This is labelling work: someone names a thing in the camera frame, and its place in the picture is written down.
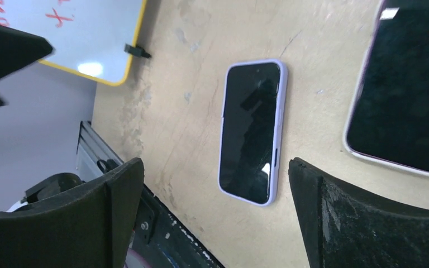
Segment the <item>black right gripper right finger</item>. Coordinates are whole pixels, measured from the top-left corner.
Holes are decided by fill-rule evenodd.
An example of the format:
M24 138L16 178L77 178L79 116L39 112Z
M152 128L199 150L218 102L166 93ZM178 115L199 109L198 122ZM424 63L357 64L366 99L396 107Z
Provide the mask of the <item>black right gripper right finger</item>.
M289 162L289 183L310 267L429 267L429 210Z

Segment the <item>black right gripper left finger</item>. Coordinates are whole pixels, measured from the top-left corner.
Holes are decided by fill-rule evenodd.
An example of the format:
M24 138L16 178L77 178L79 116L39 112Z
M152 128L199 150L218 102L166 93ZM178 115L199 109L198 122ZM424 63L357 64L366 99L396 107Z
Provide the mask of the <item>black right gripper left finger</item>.
M123 267L144 164L114 170L14 212L0 212L0 267Z

